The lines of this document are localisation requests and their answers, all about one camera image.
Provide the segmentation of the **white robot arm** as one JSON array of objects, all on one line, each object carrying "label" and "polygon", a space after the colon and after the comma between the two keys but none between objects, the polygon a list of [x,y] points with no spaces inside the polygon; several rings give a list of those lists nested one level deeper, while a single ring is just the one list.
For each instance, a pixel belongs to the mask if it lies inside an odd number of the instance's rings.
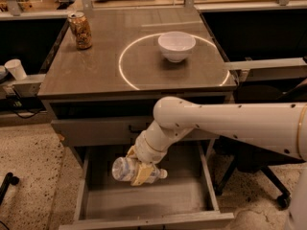
[{"label": "white robot arm", "polygon": [[153,122],[128,152],[139,164],[131,184],[145,183],[168,148],[194,129],[307,161],[305,103],[205,105],[165,97],[157,101]]}]

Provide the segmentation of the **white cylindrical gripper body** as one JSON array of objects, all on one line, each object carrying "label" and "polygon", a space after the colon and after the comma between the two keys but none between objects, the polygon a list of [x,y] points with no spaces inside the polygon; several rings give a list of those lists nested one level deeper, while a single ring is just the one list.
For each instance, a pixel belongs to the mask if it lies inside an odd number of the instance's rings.
[{"label": "white cylindrical gripper body", "polygon": [[153,149],[147,142],[145,133],[146,131],[142,131],[136,138],[133,149],[134,153],[137,159],[145,164],[158,164],[164,158],[167,152]]}]

